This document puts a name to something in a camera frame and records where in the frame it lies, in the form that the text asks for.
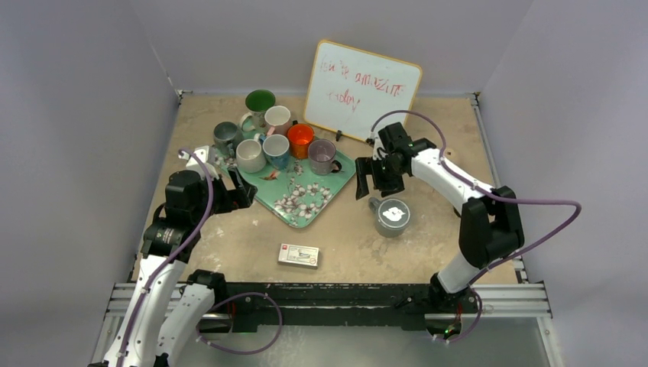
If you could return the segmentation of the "white speckled mug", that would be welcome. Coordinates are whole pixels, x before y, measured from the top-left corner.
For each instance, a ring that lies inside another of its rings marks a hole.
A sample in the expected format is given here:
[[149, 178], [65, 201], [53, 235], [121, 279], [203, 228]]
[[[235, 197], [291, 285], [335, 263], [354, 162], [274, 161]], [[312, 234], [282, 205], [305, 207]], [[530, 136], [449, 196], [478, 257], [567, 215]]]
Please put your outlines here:
[[267, 164], [261, 143], [254, 139], [245, 139], [239, 143], [235, 154], [238, 169], [246, 173], [257, 173]]

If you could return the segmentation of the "grey ribbed mug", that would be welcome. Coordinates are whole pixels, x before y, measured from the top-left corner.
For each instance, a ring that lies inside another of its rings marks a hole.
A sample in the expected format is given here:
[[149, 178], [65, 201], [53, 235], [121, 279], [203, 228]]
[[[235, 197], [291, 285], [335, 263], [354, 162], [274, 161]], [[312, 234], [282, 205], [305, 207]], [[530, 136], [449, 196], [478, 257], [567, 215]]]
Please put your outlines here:
[[377, 197], [370, 197], [368, 207], [374, 215], [374, 227], [383, 237], [398, 237], [410, 224], [411, 211], [402, 200], [379, 200]]

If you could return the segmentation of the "blue grey mug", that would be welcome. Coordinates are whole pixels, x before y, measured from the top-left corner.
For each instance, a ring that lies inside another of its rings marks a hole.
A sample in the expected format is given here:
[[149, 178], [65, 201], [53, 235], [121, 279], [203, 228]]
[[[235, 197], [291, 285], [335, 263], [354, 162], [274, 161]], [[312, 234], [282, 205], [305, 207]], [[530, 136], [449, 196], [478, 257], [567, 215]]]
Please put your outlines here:
[[213, 129], [215, 148], [227, 158], [234, 158], [238, 145], [244, 141], [241, 128], [234, 122], [220, 122]]

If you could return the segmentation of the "lilac mug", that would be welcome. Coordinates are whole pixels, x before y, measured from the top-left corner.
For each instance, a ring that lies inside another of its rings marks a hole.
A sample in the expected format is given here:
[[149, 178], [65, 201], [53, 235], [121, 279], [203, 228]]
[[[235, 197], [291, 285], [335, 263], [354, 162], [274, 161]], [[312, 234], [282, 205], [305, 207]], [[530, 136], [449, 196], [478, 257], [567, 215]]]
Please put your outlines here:
[[341, 172], [342, 164], [335, 159], [336, 154], [337, 149], [331, 141], [327, 139], [313, 141], [308, 148], [311, 171], [320, 176]]

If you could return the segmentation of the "pink faceted mug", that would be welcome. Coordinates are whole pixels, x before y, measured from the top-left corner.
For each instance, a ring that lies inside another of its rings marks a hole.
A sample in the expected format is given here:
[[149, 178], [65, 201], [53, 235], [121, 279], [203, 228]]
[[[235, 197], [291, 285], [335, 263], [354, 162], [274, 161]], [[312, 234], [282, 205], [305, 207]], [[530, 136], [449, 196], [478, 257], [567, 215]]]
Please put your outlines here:
[[286, 135], [292, 126], [291, 111], [285, 106], [269, 108], [264, 114], [264, 119], [269, 135]]

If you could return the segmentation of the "orange mug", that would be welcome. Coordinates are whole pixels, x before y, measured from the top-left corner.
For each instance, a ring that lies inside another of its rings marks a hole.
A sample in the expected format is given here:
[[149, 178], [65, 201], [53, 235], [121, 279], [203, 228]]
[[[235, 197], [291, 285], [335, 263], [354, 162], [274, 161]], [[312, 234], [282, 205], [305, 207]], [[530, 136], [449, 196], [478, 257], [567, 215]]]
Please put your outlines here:
[[314, 138], [315, 134], [311, 126], [300, 123], [291, 126], [287, 131], [291, 156], [300, 160], [307, 159], [309, 146]]

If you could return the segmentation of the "floral mug green inside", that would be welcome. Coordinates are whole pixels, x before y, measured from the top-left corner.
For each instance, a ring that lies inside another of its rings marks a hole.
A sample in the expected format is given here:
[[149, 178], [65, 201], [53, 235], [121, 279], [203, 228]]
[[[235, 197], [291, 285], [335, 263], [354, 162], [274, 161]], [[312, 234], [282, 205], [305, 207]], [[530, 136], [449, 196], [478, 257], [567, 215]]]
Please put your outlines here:
[[265, 114], [268, 109], [275, 106], [276, 96], [267, 89], [256, 89], [245, 98], [245, 107], [248, 110], [240, 119], [239, 125], [243, 132], [253, 130], [266, 131], [268, 123]]

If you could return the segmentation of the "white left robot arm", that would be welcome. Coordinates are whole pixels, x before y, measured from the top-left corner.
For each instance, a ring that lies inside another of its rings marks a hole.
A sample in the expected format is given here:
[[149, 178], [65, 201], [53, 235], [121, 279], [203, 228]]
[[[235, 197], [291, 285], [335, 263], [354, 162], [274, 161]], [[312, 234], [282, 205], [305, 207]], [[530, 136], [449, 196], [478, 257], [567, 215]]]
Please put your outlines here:
[[228, 174], [231, 190], [218, 174], [184, 170], [170, 176], [165, 201], [143, 235], [138, 279], [125, 318], [99, 366], [174, 366], [202, 315], [225, 308], [224, 275], [204, 270], [190, 275], [175, 308], [169, 303], [206, 220], [254, 201], [257, 187], [237, 169]]

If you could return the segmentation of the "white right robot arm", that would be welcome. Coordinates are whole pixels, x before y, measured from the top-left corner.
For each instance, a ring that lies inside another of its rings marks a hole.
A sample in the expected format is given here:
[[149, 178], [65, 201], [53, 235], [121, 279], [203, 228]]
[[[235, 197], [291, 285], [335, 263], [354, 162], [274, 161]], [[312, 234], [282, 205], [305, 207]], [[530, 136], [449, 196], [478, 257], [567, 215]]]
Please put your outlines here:
[[524, 244], [520, 211], [509, 187], [461, 181], [460, 169], [427, 138], [413, 140], [399, 122], [371, 139], [373, 154], [355, 160], [356, 198], [370, 189], [381, 196], [404, 190], [403, 176], [415, 177], [447, 199], [460, 217], [458, 254], [430, 279], [429, 301], [440, 311], [458, 303], [477, 274]]

